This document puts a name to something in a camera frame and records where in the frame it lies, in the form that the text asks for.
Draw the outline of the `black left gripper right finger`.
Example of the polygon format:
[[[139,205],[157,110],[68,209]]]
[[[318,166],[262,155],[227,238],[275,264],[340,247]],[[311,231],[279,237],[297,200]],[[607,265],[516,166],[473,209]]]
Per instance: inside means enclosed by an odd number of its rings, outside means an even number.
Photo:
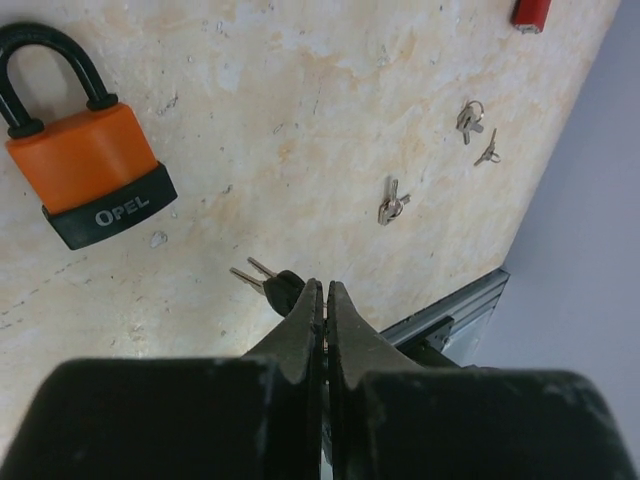
[[[560,370],[420,365],[328,293],[337,479],[633,479],[604,398]]]

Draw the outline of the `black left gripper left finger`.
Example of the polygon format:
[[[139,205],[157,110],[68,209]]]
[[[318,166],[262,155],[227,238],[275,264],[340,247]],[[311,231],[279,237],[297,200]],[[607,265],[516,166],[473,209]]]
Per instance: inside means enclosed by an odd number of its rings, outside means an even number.
[[[5,479],[316,479],[323,292],[240,357],[83,358],[37,390]]]

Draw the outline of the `black head key bunch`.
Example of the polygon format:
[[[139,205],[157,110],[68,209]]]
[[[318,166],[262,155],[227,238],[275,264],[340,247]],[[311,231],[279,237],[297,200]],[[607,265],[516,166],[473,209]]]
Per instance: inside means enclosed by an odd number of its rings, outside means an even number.
[[[263,295],[278,315],[288,316],[297,304],[306,282],[290,270],[272,271],[253,257],[248,257],[247,262],[264,276],[263,280],[254,278],[235,267],[230,269],[230,273]]]

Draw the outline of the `orange black padlock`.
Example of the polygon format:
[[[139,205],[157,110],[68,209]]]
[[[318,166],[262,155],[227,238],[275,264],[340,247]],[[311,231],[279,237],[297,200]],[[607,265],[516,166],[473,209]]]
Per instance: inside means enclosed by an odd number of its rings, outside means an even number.
[[[49,125],[28,113],[8,64],[20,48],[32,45],[47,47],[70,64],[87,95],[85,110]],[[124,232],[178,197],[133,110],[107,91],[84,49],[53,27],[36,22],[2,27],[1,115],[8,125],[8,153],[71,250]]]

